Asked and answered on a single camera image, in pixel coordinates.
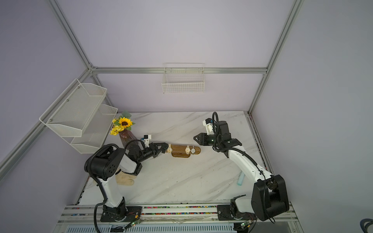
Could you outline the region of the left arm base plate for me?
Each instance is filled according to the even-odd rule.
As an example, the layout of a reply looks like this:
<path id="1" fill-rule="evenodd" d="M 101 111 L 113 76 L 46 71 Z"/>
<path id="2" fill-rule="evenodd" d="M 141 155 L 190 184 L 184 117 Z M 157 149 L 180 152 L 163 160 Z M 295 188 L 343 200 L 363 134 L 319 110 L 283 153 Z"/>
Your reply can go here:
<path id="1" fill-rule="evenodd" d="M 140 219 L 142 213 L 141 206 L 126 206 L 112 208 L 104 205 L 101 222 L 133 222 Z"/>

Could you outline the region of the wooden watch stand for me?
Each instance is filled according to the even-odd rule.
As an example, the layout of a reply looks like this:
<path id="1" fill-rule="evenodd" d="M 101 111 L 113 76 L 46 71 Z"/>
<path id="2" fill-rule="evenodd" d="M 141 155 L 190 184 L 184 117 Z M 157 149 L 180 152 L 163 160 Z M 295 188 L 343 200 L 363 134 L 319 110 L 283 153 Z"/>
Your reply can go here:
<path id="1" fill-rule="evenodd" d="M 198 146 L 169 144 L 166 152 L 175 158 L 189 158 L 191 155 L 200 154 L 201 148 Z"/>

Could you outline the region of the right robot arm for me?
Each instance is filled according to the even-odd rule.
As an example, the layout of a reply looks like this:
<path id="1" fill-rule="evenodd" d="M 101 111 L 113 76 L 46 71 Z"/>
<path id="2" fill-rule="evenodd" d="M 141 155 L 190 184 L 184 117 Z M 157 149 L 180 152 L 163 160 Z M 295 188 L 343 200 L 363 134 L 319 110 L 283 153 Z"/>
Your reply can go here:
<path id="1" fill-rule="evenodd" d="M 228 216 L 224 218 L 243 219 L 246 214 L 253 214 L 255 219 L 275 223 L 275 217 L 289 211 L 286 182 L 281 175 L 273 175 L 251 157 L 242 143 L 232 138 L 226 121 L 220 121 L 217 112 L 207 118 L 203 125 L 205 133 L 200 133 L 194 140 L 200 146 L 211 146 L 215 152 L 223 153 L 234 162 L 245 175 L 251 179 L 253 189 L 251 197 L 245 194 L 231 199 Z"/>

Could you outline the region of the black wrist watch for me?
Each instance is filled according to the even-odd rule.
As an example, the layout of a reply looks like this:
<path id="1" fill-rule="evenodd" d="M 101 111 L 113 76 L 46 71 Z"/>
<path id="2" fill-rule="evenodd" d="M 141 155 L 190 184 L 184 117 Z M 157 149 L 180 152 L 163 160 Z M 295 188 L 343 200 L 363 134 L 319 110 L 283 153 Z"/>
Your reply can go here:
<path id="1" fill-rule="evenodd" d="M 168 153 L 169 152 L 169 146 L 166 145 L 166 146 L 162 147 L 162 152 L 163 153 Z"/>

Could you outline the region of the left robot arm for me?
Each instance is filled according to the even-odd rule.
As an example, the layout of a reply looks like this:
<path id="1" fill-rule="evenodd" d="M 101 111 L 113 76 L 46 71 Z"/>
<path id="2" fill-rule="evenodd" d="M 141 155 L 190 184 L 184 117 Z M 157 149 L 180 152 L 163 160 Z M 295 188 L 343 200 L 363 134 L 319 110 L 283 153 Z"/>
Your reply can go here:
<path id="1" fill-rule="evenodd" d="M 128 210 L 124 196 L 119 191 L 116 181 L 118 172 L 138 175 L 142 169 L 142 162 L 149 158 L 156 158 L 160 153 L 166 153 L 167 143 L 149 143 L 135 139 L 124 148 L 111 143 L 99 148 L 90 156 L 84 165 L 84 170 L 96 182 L 103 196 L 103 201 L 94 207 L 94 226 L 100 232 L 97 224 L 97 209 L 103 207 L 101 221 L 122 222 L 131 218 L 139 219 L 141 208 L 134 213 Z"/>

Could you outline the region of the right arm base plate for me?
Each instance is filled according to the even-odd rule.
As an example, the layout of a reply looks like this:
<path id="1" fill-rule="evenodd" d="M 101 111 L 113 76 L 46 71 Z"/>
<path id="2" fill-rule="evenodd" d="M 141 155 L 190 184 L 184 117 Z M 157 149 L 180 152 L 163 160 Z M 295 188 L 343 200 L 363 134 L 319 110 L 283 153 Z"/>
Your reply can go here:
<path id="1" fill-rule="evenodd" d="M 217 206 L 218 220 L 256 220 L 256 216 L 249 212 L 240 212 L 233 205 L 218 205 Z"/>

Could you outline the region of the cream strap wrist watch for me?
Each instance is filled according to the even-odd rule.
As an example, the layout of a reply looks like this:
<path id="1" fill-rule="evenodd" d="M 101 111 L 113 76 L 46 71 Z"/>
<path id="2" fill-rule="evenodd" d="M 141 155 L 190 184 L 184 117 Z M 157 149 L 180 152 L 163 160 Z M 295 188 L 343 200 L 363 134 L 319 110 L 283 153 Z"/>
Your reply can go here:
<path id="1" fill-rule="evenodd" d="M 186 148 L 185 148 L 185 152 L 186 152 L 187 155 L 190 154 L 190 151 L 191 151 L 190 147 L 189 147 L 189 146 L 186 146 Z"/>

